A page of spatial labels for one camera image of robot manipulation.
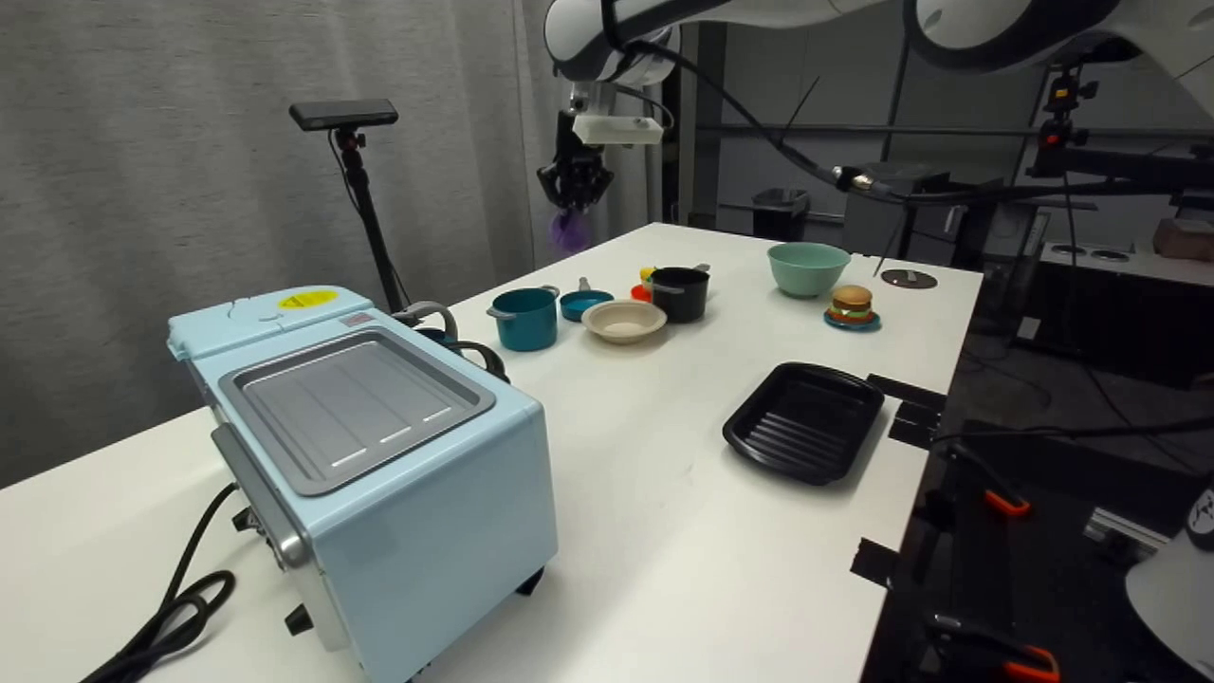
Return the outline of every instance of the toaster oven handle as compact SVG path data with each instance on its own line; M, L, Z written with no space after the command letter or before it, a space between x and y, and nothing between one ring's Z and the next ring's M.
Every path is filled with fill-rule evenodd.
M239 433L231 424L217 424L212 442L217 442L229 472L236 475L239 491L251 498L255 528L265 539L265 548L271 550L278 567L279 570L308 567L312 550L308 550L302 537L279 512L271 491L256 480Z

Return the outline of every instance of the cup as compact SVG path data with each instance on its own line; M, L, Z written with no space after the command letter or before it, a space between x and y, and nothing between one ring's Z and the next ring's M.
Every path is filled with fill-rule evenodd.
M557 290L511 290L492 302L497 340L511 355L551 348L557 341Z
M647 290L666 323L695 323L708 304L708 269L651 269Z

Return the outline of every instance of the green bowl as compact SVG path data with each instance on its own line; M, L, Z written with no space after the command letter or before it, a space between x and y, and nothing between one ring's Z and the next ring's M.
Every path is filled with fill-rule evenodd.
M848 255L830 242L781 242L766 250L774 286L793 302L825 295Z

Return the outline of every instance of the white plate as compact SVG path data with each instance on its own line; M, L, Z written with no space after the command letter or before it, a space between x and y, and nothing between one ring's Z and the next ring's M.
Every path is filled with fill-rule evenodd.
M666 316L641 302L607 302L598 307L586 307L580 327L602 341L626 347L660 335L666 327Z

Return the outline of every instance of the blue bowl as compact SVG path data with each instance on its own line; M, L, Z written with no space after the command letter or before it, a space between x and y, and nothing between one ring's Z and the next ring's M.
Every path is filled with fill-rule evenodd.
M598 307L598 304L607 304L607 302L613 302L613 295L610 295L610 293L598 293L598 290L566 293L566 295L561 295L561 316L566 316L567 323L580 323L584 312L593 312L593 307Z

